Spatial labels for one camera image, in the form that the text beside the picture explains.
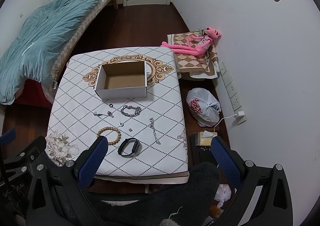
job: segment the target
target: stuffed toy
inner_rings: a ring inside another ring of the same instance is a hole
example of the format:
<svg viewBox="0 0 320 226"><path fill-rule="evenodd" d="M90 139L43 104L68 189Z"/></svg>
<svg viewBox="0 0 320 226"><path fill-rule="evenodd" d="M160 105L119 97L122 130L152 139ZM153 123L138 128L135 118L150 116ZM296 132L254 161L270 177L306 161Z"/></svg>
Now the stuffed toy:
<svg viewBox="0 0 320 226"><path fill-rule="evenodd" d="M204 36L202 37L197 37L197 36L188 36L187 37L187 44L188 46L184 46L184 45L169 45L168 43L166 43L165 41L162 42L161 47L167 47L170 48L174 53L181 53L181 54L188 54L188 55L193 55L199 58L202 58L203 55L205 54L205 52L207 51L207 49L209 49L211 43L213 42L213 39L217 39L219 37L221 37L221 33L219 33L217 30L213 29L213 28L207 28L204 31ZM190 46L190 39L191 41L194 40L201 40L199 41L199 43L197 44L197 46L195 48L192 48Z"/></svg>

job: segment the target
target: wooden floor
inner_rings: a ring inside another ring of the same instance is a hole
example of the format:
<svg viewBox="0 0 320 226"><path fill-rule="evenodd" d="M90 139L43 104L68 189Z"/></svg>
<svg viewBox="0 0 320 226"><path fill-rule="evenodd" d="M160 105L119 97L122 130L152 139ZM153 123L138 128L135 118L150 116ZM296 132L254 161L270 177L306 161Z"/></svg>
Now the wooden floor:
<svg viewBox="0 0 320 226"><path fill-rule="evenodd" d="M167 41L167 34L188 32L185 23L171 5L137 5L114 10L111 6L103 9L87 28L72 55L110 48L159 46ZM216 92L211 80L192 82L180 80L180 91L183 103L183 112L186 124L187 138L191 134L207 129L198 125L190 115L186 95L195 87L209 90L216 98ZM7 156L18 154L33 139L39 135L46 136L50 110L25 105L10 105L7 107L4 118L3 133L11 128L17 132L16 140L7 146ZM216 132L229 144L225 123L222 121L215 129ZM189 166L193 165L189 152ZM93 190L97 192L144 192L143 185L128 183L114 183L97 180Z"/></svg>

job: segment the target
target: smartwatch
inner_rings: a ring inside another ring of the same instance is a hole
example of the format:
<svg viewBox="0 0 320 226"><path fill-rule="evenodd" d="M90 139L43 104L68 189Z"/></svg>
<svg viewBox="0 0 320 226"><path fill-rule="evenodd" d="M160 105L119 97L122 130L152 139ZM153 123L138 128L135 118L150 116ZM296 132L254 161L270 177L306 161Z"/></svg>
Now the smartwatch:
<svg viewBox="0 0 320 226"><path fill-rule="evenodd" d="M130 142L130 141L135 141L131 153L130 154L122 154L123 150L125 149L125 146ZM127 138L125 141L122 142L120 147L118 148L118 154L121 156L130 156L138 152L140 146L140 142L136 138Z"/></svg>

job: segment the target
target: blue blanket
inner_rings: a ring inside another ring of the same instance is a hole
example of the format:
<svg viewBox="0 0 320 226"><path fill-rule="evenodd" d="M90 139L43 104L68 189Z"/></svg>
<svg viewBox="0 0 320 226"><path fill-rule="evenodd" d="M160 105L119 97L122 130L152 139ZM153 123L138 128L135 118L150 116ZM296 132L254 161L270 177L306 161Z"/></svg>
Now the blue blanket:
<svg viewBox="0 0 320 226"><path fill-rule="evenodd" d="M52 86L51 68L100 0L54 0L36 9L0 59L0 103L12 104L26 79Z"/></svg>

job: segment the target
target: ornate gold pattern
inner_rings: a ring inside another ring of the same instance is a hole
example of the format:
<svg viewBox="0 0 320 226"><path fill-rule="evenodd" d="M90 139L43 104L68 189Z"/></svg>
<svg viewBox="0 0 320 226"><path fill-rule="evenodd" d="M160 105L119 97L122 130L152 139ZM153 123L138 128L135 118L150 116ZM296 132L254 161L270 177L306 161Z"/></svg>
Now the ornate gold pattern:
<svg viewBox="0 0 320 226"><path fill-rule="evenodd" d="M125 62L127 60L136 60L136 61L146 61L151 68L151 73L147 78L147 84L149 86L159 83L161 80L165 79L165 75L173 71L173 67L167 64L164 64L162 61L156 60L154 58L143 56L143 55L126 55L126 56L116 56L107 62L103 62L100 65L112 64L117 62ZM94 87L97 81L97 75L100 69L100 65L94 67L91 72L83 76L83 80L89 83L89 87Z"/></svg>

